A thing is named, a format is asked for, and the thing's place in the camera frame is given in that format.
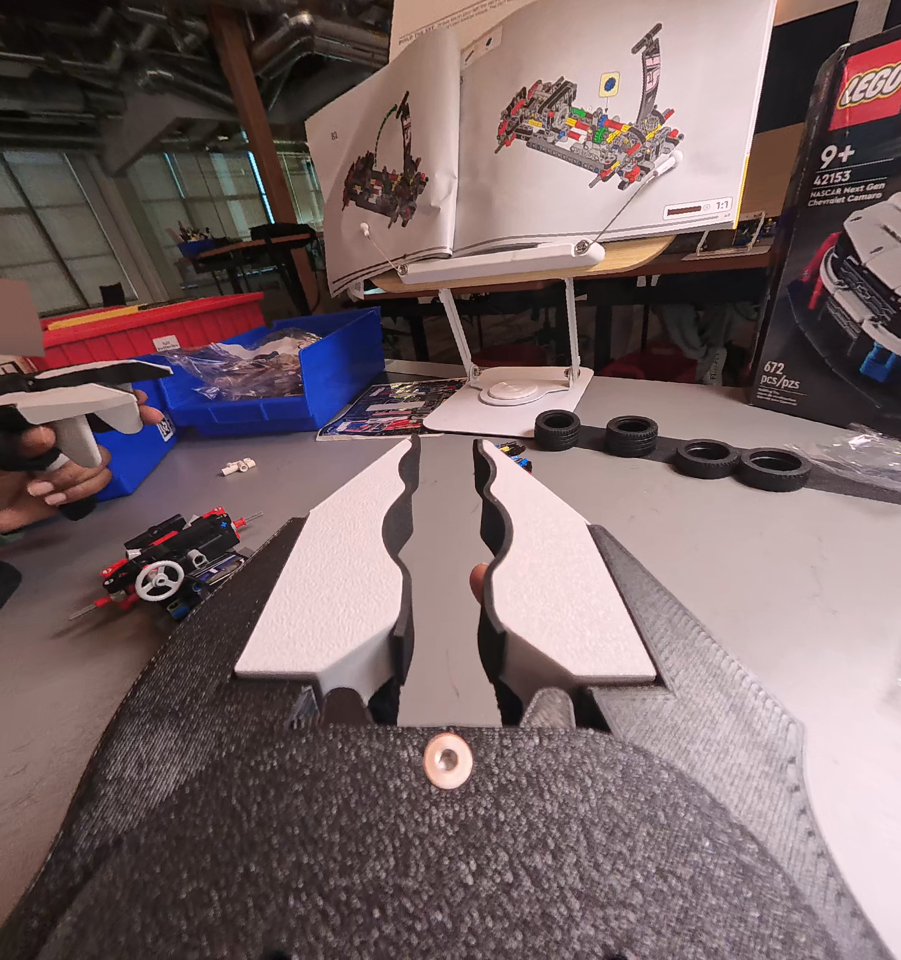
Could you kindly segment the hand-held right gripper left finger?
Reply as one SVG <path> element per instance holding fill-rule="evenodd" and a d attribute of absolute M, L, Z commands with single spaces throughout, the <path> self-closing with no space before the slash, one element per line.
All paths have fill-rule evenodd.
<path fill-rule="evenodd" d="M 356 691 L 401 687 L 414 646 L 411 578 L 420 438 L 405 438 L 312 509 L 235 674 Z"/>

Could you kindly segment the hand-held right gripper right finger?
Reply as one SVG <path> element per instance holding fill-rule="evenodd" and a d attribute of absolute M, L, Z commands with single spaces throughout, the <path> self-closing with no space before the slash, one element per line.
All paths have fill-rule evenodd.
<path fill-rule="evenodd" d="M 492 441 L 472 445 L 484 574 L 478 650 L 505 704 L 645 687 L 656 666 L 588 520 Z"/>

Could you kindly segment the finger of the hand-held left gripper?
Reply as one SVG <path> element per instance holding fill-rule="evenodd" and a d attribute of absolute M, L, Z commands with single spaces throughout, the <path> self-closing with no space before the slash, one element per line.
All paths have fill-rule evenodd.
<path fill-rule="evenodd" d="M 123 389 L 136 382 L 169 378 L 172 375 L 171 366 L 142 359 L 101 361 L 36 373 L 33 375 L 33 390 L 48 391 L 93 384 Z"/>
<path fill-rule="evenodd" d="M 136 396 L 131 391 L 87 383 L 49 390 L 13 391 L 0 395 L 0 431 L 21 433 L 31 427 L 87 423 L 97 416 L 106 426 L 125 433 L 140 429 Z"/>

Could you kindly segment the lego car chassis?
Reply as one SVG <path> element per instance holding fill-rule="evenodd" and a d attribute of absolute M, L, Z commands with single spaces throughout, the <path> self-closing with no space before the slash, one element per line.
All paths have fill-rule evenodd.
<path fill-rule="evenodd" d="M 177 513 L 149 527 L 126 541 L 124 557 L 100 573 L 104 595 L 69 620 L 110 607 L 126 612 L 145 602 L 181 622 L 249 562 L 241 535 L 262 515 L 232 518 L 216 507 L 190 518 Z"/>

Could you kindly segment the lego instruction booklet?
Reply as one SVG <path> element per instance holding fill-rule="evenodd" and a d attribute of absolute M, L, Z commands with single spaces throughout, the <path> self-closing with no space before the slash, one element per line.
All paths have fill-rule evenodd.
<path fill-rule="evenodd" d="M 737 222 L 776 2 L 530 2 L 306 120 L 329 291 L 413 262 Z"/>

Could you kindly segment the plastic bag of lego parts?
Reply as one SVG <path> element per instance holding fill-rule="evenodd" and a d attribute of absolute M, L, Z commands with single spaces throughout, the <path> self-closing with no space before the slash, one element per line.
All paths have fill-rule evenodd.
<path fill-rule="evenodd" d="M 299 329 L 274 329 L 250 345 L 214 342 L 164 354 L 197 379 L 193 391 L 208 401 L 274 400 L 304 393 L 300 354 L 322 337 Z"/>

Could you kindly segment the black lego tire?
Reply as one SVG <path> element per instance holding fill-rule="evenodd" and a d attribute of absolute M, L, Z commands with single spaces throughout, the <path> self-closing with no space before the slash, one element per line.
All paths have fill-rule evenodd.
<path fill-rule="evenodd" d="M 603 450 L 619 458 L 644 458 L 656 450 L 658 437 L 656 420 L 640 414 L 624 414 L 607 422 Z"/>
<path fill-rule="evenodd" d="M 672 462 L 684 476 L 715 480 L 734 474 L 741 460 L 741 451 L 722 440 L 694 438 L 677 444 Z"/>
<path fill-rule="evenodd" d="M 812 463 L 798 452 L 758 447 L 741 453 L 735 477 L 752 489 L 792 493 L 807 485 L 812 471 Z"/>
<path fill-rule="evenodd" d="M 573 411 L 543 411 L 537 415 L 534 422 L 534 440 L 541 450 L 570 450 L 577 445 L 580 428 L 580 418 Z"/>

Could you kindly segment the lego set box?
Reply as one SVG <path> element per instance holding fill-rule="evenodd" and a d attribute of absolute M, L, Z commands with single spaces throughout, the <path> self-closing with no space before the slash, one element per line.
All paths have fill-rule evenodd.
<path fill-rule="evenodd" d="M 901 25 L 818 73 L 752 376 L 756 407 L 901 439 Z"/>

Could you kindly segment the blue plastic bin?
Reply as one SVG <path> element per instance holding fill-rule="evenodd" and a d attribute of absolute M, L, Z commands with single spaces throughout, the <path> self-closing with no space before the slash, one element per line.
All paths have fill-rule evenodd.
<path fill-rule="evenodd" d="M 134 434 L 93 430 L 100 447 L 108 451 L 111 478 L 96 497 L 100 502 L 131 496 L 153 474 L 178 444 L 175 426 L 168 413 L 161 422 L 145 425 Z"/>
<path fill-rule="evenodd" d="M 335 314 L 281 319 L 274 330 L 303 330 L 319 340 L 302 350 L 302 393 L 284 398 L 209 399 L 179 367 L 154 390 L 177 428 L 204 438 L 317 431 L 385 371 L 382 313 L 363 306 Z"/>

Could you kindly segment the red plastic bin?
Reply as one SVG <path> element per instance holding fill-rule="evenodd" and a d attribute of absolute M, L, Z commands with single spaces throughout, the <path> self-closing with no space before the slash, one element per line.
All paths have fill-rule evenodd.
<path fill-rule="evenodd" d="M 265 324 L 262 293 L 200 297 L 156 306 L 115 306 L 46 320 L 37 371 L 204 347 Z"/>

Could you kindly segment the holographic sticker sheet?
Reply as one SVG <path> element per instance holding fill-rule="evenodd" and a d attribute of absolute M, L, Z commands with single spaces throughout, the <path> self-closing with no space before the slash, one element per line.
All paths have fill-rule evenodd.
<path fill-rule="evenodd" d="M 323 426 L 316 440 L 406 438 L 434 434 L 424 420 L 464 384 L 465 378 L 424 378 L 374 384 Z"/>

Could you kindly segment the white book stand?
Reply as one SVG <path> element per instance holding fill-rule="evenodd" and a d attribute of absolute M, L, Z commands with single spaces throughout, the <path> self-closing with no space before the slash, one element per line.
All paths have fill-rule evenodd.
<path fill-rule="evenodd" d="M 555 396 L 564 403 L 558 413 L 572 413 L 584 388 L 594 374 L 582 368 L 579 355 L 577 307 L 574 277 L 578 268 L 599 266 L 605 258 L 601 244 L 609 231 L 606 224 L 593 238 L 574 242 L 543 244 L 466 257 L 413 262 L 396 267 L 398 278 L 404 283 L 420 281 L 436 285 L 438 298 L 444 307 L 458 354 L 467 373 L 467 385 L 452 396 L 448 403 L 452 414 L 434 411 L 424 420 L 427 429 L 449 432 L 451 426 L 462 426 L 464 412 L 469 415 L 482 411 L 516 411 L 530 408 L 531 419 L 544 411 L 542 404 Z M 482 278 L 497 280 L 505 270 L 517 267 L 540 267 L 564 271 L 564 307 L 569 340 L 569 361 L 560 366 L 502 366 L 483 370 L 470 352 L 461 324 L 452 281 L 477 281 Z"/>

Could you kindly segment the dark cluttered table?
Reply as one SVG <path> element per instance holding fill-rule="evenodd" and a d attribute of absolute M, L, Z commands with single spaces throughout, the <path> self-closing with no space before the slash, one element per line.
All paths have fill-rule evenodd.
<path fill-rule="evenodd" d="M 307 264 L 316 270 L 317 255 L 324 254 L 323 232 L 305 223 L 266 223 L 252 229 L 248 241 L 227 238 L 192 239 L 179 244 L 182 260 L 196 274 L 209 274 L 219 294 L 223 290 L 218 274 L 226 275 L 232 294 L 243 295 L 241 285 L 245 268 L 275 270 L 299 315 L 311 316 L 320 306 L 320 294 L 308 294 L 293 259 L 302 251 Z"/>

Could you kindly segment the empty clear plastic bag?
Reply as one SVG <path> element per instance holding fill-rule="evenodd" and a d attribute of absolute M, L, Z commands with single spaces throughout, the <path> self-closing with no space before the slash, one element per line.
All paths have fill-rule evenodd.
<path fill-rule="evenodd" d="M 805 459 L 843 482 L 901 494 L 901 439 L 861 423 L 839 437 L 795 447 Z"/>

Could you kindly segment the wood-edged grey table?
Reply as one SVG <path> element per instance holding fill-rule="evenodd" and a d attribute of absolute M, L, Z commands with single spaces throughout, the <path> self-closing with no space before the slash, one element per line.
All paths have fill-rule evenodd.
<path fill-rule="evenodd" d="M 717 273 L 741 270 L 764 271 L 769 267 L 771 246 L 704 250 L 679 256 L 668 266 L 674 274 Z"/>

